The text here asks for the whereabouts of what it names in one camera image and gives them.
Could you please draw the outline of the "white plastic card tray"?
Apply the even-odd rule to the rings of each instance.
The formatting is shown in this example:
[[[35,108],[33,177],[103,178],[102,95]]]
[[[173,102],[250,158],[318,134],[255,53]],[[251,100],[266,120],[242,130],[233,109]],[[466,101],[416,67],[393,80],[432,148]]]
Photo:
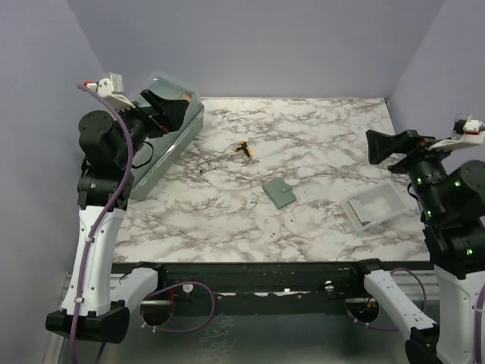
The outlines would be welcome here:
[[[349,200],[357,199],[364,206],[368,223],[362,226],[349,207]],[[405,214],[409,206],[396,186],[391,181],[385,181],[373,186],[358,190],[340,202],[340,207],[345,212],[349,223],[357,234],[373,229],[384,222],[390,221]]]

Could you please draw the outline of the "green card holder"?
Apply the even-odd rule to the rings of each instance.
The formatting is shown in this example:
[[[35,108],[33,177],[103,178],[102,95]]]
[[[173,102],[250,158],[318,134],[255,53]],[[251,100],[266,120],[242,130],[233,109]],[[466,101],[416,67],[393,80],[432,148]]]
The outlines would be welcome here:
[[[282,209],[296,201],[296,196],[292,191],[292,187],[281,177],[268,181],[262,186],[262,189],[277,209]]]

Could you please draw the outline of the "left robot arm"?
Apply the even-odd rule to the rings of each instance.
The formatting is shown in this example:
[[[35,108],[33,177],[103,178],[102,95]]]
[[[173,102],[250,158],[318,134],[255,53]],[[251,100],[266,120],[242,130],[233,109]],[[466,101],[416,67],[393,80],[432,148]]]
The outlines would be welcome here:
[[[70,285],[59,310],[46,317],[48,331],[77,340],[119,344],[133,310],[145,297],[161,299],[167,279],[148,263],[139,263],[111,288],[114,248],[130,198],[135,154],[146,140],[181,128],[189,96],[164,99],[149,89],[145,105],[88,82],[80,89],[104,109],[84,115],[79,144],[84,153],[77,184],[79,238]]]

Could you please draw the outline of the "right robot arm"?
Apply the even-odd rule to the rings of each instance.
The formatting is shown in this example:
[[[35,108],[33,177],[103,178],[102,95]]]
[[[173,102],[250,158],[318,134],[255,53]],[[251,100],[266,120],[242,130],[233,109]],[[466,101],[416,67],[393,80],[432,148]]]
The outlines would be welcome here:
[[[349,277],[357,297],[370,294],[399,329],[410,363],[482,363],[484,361],[484,163],[465,162],[447,173],[443,159],[484,142],[483,131],[437,140],[405,130],[394,136],[368,130],[368,161],[406,174],[421,206],[424,242],[440,294],[440,320],[423,313],[392,275],[373,262]]]

